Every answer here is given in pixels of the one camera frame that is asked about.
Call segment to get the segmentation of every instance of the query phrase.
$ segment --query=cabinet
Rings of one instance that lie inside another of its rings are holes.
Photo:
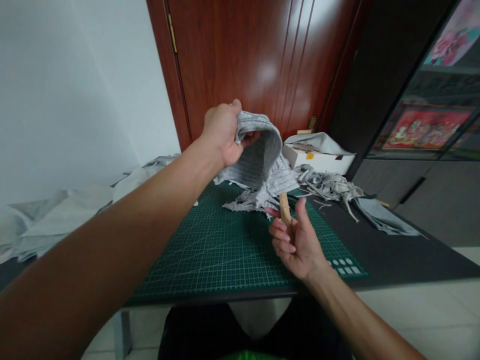
[[[450,246],[480,246],[479,19],[480,0],[377,1],[327,131],[349,180]]]
[[[434,164],[434,161],[367,159],[362,162],[353,182],[365,193],[375,194],[395,209]]]
[[[480,162],[436,161],[395,212],[451,247],[480,244]]]

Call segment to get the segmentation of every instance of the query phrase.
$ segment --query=cutting mat grid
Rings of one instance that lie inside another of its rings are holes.
[[[234,291],[254,291],[297,282],[272,247],[270,221],[262,212],[223,208],[243,190],[224,182],[209,184],[168,243],[129,303],[168,301]],[[359,273],[341,275],[361,278],[368,274],[307,202],[326,258],[350,259]]]

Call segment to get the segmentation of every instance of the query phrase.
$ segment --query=person's leg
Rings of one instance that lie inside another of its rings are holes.
[[[255,350],[293,359],[352,359],[339,331],[312,296],[294,297]]]
[[[218,359],[250,345],[227,304],[175,306],[165,320],[158,358]]]

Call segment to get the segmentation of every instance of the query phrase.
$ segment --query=white wall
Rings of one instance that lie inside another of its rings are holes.
[[[145,0],[0,0],[0,206],[179,151]]]

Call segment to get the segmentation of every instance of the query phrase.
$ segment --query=glass cabinet door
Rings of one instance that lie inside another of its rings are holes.
[[[480,0],[460,0],[367,158],[480,160]]]

